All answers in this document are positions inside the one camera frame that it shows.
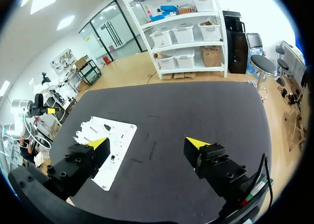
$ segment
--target dark gray work surface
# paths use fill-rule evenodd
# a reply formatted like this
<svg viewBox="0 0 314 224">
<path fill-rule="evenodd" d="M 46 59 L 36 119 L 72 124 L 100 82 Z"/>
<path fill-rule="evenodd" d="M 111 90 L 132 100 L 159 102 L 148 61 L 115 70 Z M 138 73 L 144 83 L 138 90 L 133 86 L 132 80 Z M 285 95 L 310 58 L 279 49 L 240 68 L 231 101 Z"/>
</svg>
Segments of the dark gray work surface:
<svg viewBox="0 0 314 224">
<path fill-rule="evenodd" d="M 265 109 L 249 83 L 163 83 L 89 91 L 52 145 L 53 164 L 63 159 L 80 124 L 91 116 L 137 125 L 110 191 L 89 179 L 71 198 L 76 207 L 100 216 L 183 224 L 217 218 L 225 201 L 194 173 L 183 154 L 185 136 L 220 143 L 231 159 L 246 165 L 248 176 L 257 171 L 264 152 L 271 161 Z"/>
</svg>

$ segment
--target white plastic bin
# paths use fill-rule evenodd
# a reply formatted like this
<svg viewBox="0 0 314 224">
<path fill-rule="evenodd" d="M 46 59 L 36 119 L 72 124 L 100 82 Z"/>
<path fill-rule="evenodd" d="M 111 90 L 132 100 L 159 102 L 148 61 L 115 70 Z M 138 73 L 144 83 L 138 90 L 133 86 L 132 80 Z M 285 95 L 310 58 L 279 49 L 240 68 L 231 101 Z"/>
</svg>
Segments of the white plastic bin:
<svg viewBox="0 0 314 224">
<path fill-rule="evenodd" d="M 170 30 L 170 28 L 165 27 L 150 34 L 149 37 L 153 39 L 156 48 L 172 45 L 173 36 L 170 34 Z"/>
<path fill-rule="evenodd" d="M 179 64 L 180 69 L 194 68 L 194 49 L 178 49 L 176 51 L 175 59 Z"/>
<path fill-rule="evenodd" d="M 194 42 L 193 24 L 183 23 L 172 28 L 178 44 Z"/>
<path fill-rule="evenodd" d="M 156 59 L 156 61 L 160 64 L 160 67 L 163 70 L 171 70 L 171 69 L 176 68 L 177 62 L 174 58 L 174 55 L 175 55 L 174 50 L 162 51 L 160 54 L 165 55 L 165 56 L 169 56 L 169 57 L 165 57 L 165 58 L 161 58 L 161 59 Z"/>
<path fill-rule="evenodd" d="M 201 25 L 198 23 L 198 27 L 201 29 L 204 41 L 220 41 L 220 25 Z"/>
<path fill-rule="evenodd" d="M 192 0 L 198 12 L 213 12 L 214 6 L 212 0 Z"/>
</svg>

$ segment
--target wooden floor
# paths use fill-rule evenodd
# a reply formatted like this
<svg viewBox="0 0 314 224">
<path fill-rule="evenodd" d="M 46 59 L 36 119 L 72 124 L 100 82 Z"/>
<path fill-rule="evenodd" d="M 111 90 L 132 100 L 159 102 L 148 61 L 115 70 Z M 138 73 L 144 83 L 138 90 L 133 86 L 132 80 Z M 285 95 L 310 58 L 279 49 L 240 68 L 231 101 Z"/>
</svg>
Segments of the wooden floor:
<svg viewBox="0 0 314 224">
<path fill-rule="evenodd" d="M 88 86 L 79 92 L 77 100 L 81 98 L 86 90 L 96 90 L 103 88 L 115 88 L 123 86 L 134 86 L 147 84 L 149 77 L 155 73 L 155 68 L 151 62 L 147 52 L 143 52 L 137 55 L 125 57 L 117 60 L 110 65 L 105 66 L 102 69 L 103 75 L 92 86 Z M 202 72 L 196 73 L 194 79 L 172 79 L 172 80 L 160 80 L 158 75 L 155 74 L 151 77 L 149 84 L 153 83 L 167 83 L 167 82 L 190 82 L 190 81 L 241 81 L 247 82 L 248 80 L 257 79 L 252 75 L 240 75 L 230 74 L 224 78 L 223 73 L 220 72 Z M 295 147 L 289 152 L 289 137 L 293 132 L 293 126 L 285 122 L 285 115 L 288 114 L 291 107 L 284 102 L 280 91 L 277 89 L 279 84 L 274 78 L 268 77 L 265 82 L 262 83 L 262 87 L 268 90 L 268 98 L 264 100 L 264 106 L 269 123 L 271 143 L 272 143 L 272 168 L 271 177 L 274 179 L 273 193 L 276 199 L 282 189 L 285 187 L 290 176 L 293 174 L 298 161 L 301 156 L 300 148 Z M 299 134 L 296 134 L 295 141 L 298 141 Z M 261 209 L 261 213 L 266 211 L 269 204 L 269 194 L 264 201 Z"/>
</svg>

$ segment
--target white plate with holes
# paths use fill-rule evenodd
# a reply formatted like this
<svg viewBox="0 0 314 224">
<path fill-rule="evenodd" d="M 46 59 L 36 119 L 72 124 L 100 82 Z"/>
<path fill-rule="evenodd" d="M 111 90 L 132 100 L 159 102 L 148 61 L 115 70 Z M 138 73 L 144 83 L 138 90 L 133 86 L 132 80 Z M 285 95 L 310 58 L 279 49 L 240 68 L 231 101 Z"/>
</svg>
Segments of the white plate with holes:
<svg viewBox="0 0 314 224">
<path fill-rule="evenodd" d="M 92 179 L 103 190 L 109 191 L 137 127 L 134 124 L 93 116 L 90 121 L 83 122 L 81 128 L 82 130 L 77 132 L 77 138 L 74 138 L 80 144 L 86 144 L 104 137 L 108 137 L 110 140 L 110 155 Z"/>
</svg>

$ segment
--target black screw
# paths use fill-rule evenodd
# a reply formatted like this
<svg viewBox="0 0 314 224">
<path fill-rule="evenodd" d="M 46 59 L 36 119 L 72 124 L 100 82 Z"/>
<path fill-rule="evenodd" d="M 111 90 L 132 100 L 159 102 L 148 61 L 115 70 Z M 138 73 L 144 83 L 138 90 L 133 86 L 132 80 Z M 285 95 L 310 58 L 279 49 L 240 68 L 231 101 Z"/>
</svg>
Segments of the black screw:
<svg viewBox="0 0 314 224">
<path fill-rule="evenodd" d="M 60 177 L 65 179 L 67 177 L 67 173 L 66 172 L 61 172 L 60 173 Z"/>
<path fill-rule="evenodd" d="M 245 165 L 241 165 L 241 166 L 240 166 L 240 169 L 241 169 L 242 171 L 246 171 L 246 166 L 245 166 Z"/>
<path fill-rule="evenodd" d="M 216 163 L 218 163 L 218 159 L 212 159 L 212 160 L 210 161 L 210 163 L 211 163 L 211 164 L 216 164 Z"/>
<path fill-rule="evenodd" d="M 69 161 L 69 159 L 70 159 L 70 155 L 66 154 L 66 155 L 64 156 L 64 160 L 65 160 L 65 161 Z"/>
<path fill-rule="evenodd" d="M 227 173 L 227 178 L 231 179 L 233 177 L 234 177 L 234 175 L 232 173 Z"/>
<path fill-rule="evenodd" d="M 33 181 L 33 180 L 34 180 L 34 179 L 33 179 L 31 176 L 28 176 L 28 177 L 27 177 L 27 181 L 28 181 L 28 182 L 31 182 L 31 181 Z"/>
<path fill-rule="evenodd" d="M 25 182 L 20 181 L 20 182 L 19 182 L 19 186 L 22 187 L 22 188 L 25 187 Z"/>
<path fill-rule="evenodd" d="M 53 174 L 54 173 L 54 168 L 51 164 L 47 165 L 47 170 L 49 173 Z"/>
<path fill-rule="evenodd" d="M 79 164 L 80 162 L 82 162 L 82 159 L 81 159 L 81 158 L 76 158 L 76 159 L 75 159 L 75 162 L 76 162 L 77 164 Z"/>
</svg>

